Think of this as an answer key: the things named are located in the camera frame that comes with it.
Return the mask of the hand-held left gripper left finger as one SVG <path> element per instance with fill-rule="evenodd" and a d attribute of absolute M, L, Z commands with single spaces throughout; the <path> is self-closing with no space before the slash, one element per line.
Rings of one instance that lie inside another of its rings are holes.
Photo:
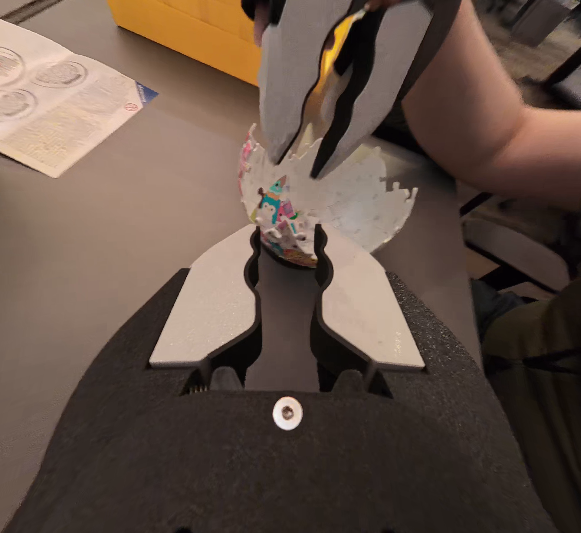
<path fill-rule="evenodd" d="M 200 255 L 149 357 L 152 368 L 238 366 L 261 351 L 260 233 L 246 225 Z"/>

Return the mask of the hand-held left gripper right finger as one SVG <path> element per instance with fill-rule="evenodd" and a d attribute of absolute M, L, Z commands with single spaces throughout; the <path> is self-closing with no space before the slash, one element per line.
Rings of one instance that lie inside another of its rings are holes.
<path fill-rule="evenodd" d="M 331 225 L 316 225 L 314 246 L 319 293 L 310 345 L 317 362 L 329 372 L 424 370 L 381 264 Z"/>

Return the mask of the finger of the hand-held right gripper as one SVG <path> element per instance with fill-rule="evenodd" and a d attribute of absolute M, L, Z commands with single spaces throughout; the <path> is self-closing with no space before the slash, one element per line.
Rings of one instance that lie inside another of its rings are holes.
<path fill-rule="evenodd" d="M 388 116 L 431 21 L 423 0 L 405 0 L 353 24 L 321 92 L 326 132 L 312 179 L 337 169 Z"/>
<path fill-rule="evenodd" d="M 268 0 L 258 72 L 260 124 L 279 165 L 299 134 L 306 101 L 321 76 L 324 45 L 354 0 Z"/>

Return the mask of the white half puzzle ball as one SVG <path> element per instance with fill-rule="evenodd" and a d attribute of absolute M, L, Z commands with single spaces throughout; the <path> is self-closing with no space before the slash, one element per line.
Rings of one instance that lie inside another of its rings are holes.
<path fill-rule="evenodd" d="M 401 188 L 387 176 L 379 147 L 360 146 L 323 180 L 310 169 L 321 138 L 311 124 L 299 148 L 278 166 L 249 129 L 239 156 L 238 187 L 250 222 L 275 257 L 315 268 L 316 224 L 331 225 L 372 253 L 401 231 L 414 208 L 418 188 Z"/>

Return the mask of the yellow plastic bin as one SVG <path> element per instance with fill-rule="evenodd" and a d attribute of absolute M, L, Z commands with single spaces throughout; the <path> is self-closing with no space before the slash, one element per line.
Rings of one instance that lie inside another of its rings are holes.
<path fill-rule="evenodd" d="M 243 81 L 258 107 L 260 49 L 241 0 L 106 0 L 121 28 Z"/>

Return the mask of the person's right forearm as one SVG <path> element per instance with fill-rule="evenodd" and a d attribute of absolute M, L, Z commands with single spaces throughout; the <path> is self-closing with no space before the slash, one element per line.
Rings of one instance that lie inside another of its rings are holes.
<path fill-rule="evenodd" d="M 580 210 L 580 111 L 524 104 L 471 0 L 461 1 L 403 111 L 418 144 L 458 181 Z"/>

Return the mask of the olive trousers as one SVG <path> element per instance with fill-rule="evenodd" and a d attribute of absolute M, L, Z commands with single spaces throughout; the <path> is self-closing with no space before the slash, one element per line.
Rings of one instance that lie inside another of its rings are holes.
<path fill-rule="evenodd" d="M 580 532 L 580 280 L 529 300 L 471 280 L 484 372 L 546 512 Z"/>

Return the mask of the white instruction leaflet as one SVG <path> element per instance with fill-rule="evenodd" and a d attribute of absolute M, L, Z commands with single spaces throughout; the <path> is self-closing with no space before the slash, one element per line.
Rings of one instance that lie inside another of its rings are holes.
<path fill-rule="evenodd" d="M 1 21 L 1 154 L 57 179 L 157 92 Z"/>

